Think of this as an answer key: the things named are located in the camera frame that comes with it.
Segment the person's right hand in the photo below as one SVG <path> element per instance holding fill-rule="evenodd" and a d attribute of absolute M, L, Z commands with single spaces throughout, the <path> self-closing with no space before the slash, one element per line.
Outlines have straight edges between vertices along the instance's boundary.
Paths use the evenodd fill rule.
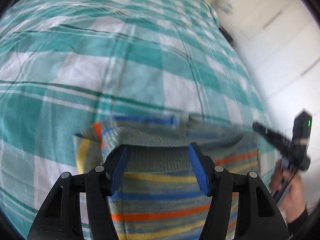
<path fill-rule="evenodd" d="M 271 176 L 269 188 L 272 192 L 280 190 L 282 180 L 291 181 L 288 193 L 283 197 L 280 208 L 285 212 L 287 224 L 296 220 L 306 209 L 306 202 L 303 195 L 303 183 L 299 173 L 294 174 L 288 170 L 281 169 L 281 160 L 276 162 L 274 173 Z"/>

